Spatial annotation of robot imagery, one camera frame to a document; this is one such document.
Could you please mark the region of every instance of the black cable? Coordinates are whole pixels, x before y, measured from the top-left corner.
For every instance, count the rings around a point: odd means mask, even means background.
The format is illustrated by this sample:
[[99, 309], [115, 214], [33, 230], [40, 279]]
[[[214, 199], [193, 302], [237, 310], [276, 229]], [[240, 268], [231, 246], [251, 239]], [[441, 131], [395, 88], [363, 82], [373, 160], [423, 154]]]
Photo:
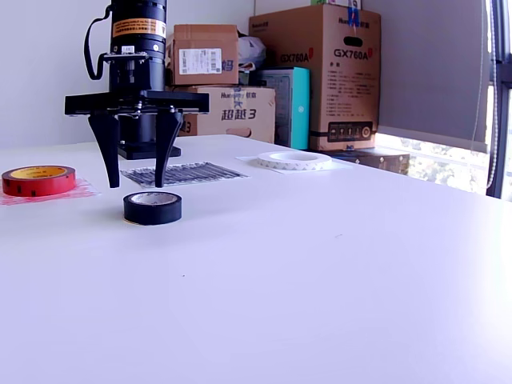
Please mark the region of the black cable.
[[102, 76], [103, 76], [103, 58], [104, 58], [105, 54], [99, 55], [98, 69], [97, 69], [97, 73], [95, 73], [94, 68], [93, 68], [92, 57], [90, 56], [90, 47], [89, 47], [90, 29], [92, 28], [92, 26], [95, 23], [102, 22], [103, 20], [108, 19], [111, 11], [112, 11], [112, 7], [108, 6], [105, 9], [105, 16], [103, 16], [103, 18], [96, 18], [95, 20], [93, 20], [93, 22], [90, 24], [89, 29], [87, 30], [87, 33], [86, 33], [86, 40], [84, 41], [84, 45], [83, 45], [83, 55], [86, 58], [87, 72], [89, 73], [89, 77], [92, 80], [99, 80], [100, 78], [102, 78]]

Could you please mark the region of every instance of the window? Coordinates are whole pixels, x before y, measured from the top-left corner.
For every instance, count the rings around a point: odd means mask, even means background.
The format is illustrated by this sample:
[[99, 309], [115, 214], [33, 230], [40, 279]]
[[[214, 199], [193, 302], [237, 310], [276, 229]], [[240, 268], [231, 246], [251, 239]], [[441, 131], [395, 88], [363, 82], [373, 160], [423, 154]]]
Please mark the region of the window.
[[[487, 97], [486, 144], [488, 146], [492, 134], [493, 101], [494, 89], [490, 86]], [[413, 178], [477, 194], [486, 194], [490, 160], [488, 154], [386, 134], [377, 134], [377, 145], [409, 153], [409, 176]]]
[[512, 98], [509, 101], [509, 127], [508, 145], [505, 165], [505, 177], [503, 178], [502, 198], [512, 202]]

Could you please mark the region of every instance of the cardboard box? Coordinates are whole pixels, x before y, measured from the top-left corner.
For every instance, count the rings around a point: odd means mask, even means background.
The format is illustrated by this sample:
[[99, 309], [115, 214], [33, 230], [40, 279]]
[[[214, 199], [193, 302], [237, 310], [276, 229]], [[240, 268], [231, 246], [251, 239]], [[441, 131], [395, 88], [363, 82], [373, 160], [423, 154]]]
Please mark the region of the cardboard box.
[[194, 86], [210, 94], [209, 114], [186, 114], [180, 136], [236, 134], [274, 143], [275, 91], [271, 88]]
[[238, 31], [231, 25], [174, 26], [175, 85], [238, 84]]
[[251, 82], [275, 89], [275, 144], [307, 150], [310, 136], [310, 71], [275, 68], [251, 73]]
[[250, 18], [250, 35], [267, 47], [271, 65], [311, 71], [310, 148], [374, 147], [378, 127], [381, 17], [323, 4]]
[[335, 4], [337, 6], [354, 6], [357, 9], [362, 9], [362, 0], [311, 0], [311, 5], [317, 4]]

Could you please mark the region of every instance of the teal box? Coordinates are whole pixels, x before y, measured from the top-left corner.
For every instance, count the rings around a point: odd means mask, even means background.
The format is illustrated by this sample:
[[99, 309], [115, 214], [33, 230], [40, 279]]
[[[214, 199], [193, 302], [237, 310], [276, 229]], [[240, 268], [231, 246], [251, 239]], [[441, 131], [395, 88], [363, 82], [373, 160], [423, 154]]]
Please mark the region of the teal box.
[[275, 143], [307, 150], [310, 136], [310, 70], [275, 68], [251, 74], [254, 84], [275, 89]]

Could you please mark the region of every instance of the window frame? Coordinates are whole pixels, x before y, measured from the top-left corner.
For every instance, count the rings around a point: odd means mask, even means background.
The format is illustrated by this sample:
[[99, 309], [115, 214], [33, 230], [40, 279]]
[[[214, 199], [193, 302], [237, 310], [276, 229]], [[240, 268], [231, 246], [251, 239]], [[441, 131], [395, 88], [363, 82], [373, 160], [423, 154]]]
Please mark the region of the window frame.
[[[487, 196], [494, 198], [502, 198], [503, 183], [506, 175], [506, 144], [509, 131], [510, 90], [512, 90], [512, 54], [510, 52], [508, 1], [509, 0], [490, 0], [494, 10], [494, 50], [496, 58], [496, 90], [498, 94], [495, 102], [497, 103], [498, 121], [493, 124], [489, 178], [492, 172], [494, 157], [496, 158], [496, 168], [493, 182], [487, 190]], [[491, 66], [491, 82], [493, 81], [492, 71], [493, 68]], [[496, 123], [498, 124], [497, 137], [494, 134], [494, 125]]]

